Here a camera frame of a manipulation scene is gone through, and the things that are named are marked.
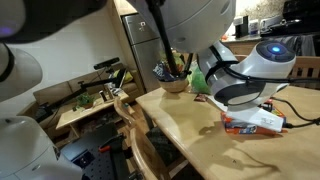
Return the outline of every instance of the refrigerator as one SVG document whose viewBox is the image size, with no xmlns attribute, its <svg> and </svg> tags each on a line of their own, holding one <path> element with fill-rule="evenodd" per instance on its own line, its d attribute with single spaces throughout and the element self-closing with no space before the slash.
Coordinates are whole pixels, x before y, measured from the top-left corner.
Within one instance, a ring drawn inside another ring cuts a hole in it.
<svg viewBox="0 0 320 180">
<path fill-rule="evenodd" d="M 139 14 L 122 16 L 131 50 L 140 72 L 146 92 L 160 87 L 152 70 L 160 60 L 163 51 L 160 35 L 154 32 Z"/>
</svg>

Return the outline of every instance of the chair backrest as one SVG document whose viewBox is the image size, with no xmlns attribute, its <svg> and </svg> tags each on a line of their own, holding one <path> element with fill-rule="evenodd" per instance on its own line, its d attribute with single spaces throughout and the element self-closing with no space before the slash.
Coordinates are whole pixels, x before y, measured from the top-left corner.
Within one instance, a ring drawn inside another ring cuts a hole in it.
<svg viewBox="0 0 320 180">
<path fill-rule="evenodd" d="M 290 78 L 319 78 L 320 72 L 320 57 L 315 56 L 297 56 L 296 63 L 290 73 Z M 294 83 L 291 84 L 299 87 L 311 89 L 320 89 L 319 83 Z"/>
<path fill-rule="evenodd" d="M 126 123 L 129 129 L 135 126 L 135 119 L 129 114 L 119 97 L 114 98 L 114 109 Z"/>
<path fill-rule="evenodd" d="M 168 180 L 169 171 L 160 155 L 139 127 L 130 130 L 133 157 L 147 180 Z"/>
</svg>

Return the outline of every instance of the small box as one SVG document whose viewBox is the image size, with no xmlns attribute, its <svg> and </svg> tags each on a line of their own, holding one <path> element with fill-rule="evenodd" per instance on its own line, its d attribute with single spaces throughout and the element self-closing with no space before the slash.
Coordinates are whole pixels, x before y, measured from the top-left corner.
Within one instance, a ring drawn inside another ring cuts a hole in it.
<svg viewBox="0 0 320 180">
<path fill-rule="evenodd" d="M 282 117 L 283 123 L 286 123 L 286 116 L 279 111 L 275 106 L 271 107 L 271 113 Z M 263 127 L 259 127 L 257 125 L 249 124 L 237 119 L 232 119 L 226 116 L 225 112 L 221 112 L 221 121 L 225 127 L 225 131 L 231 134 L 278 134 L 276 131 L 272 131 Z"/>
</svg>

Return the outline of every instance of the white wall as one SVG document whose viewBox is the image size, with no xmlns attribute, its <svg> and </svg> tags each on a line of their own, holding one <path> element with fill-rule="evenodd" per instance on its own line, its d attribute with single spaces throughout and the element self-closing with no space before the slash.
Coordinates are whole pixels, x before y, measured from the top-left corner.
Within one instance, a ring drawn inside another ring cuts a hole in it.
<svg viewBox="0 0 320 180">
<path fill-rule="evenodd" d="M 33 102 L 33 92 L 94 71 L 93 65 L 113 57 L 125 64 L 107 8 L 84 17 L 41 41 L 9 45 L 35 57 L 43 70 L 42 82 L 0 103 L 0 116 L 14 116 Z"/>
<path fill-rule="evenodd" d="M 236 15 L 263 19 L 281 15 L 286 0 L 237 0 Z"/>
</svg>

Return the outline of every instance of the wooden bowl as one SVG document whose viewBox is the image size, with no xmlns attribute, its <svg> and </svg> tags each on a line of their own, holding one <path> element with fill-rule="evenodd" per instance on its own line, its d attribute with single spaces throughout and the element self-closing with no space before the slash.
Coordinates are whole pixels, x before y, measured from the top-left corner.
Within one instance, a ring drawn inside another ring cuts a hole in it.
<svg viewBox="0 0 320 180">
<path fill-rule="evenodd" d="M 187 79 L 177 80 L 173 82 L 159 81 L 159 84 L 164 90 L 176 93 L 183 91 L 189 85 L 189 81 Z"/>
</svg>

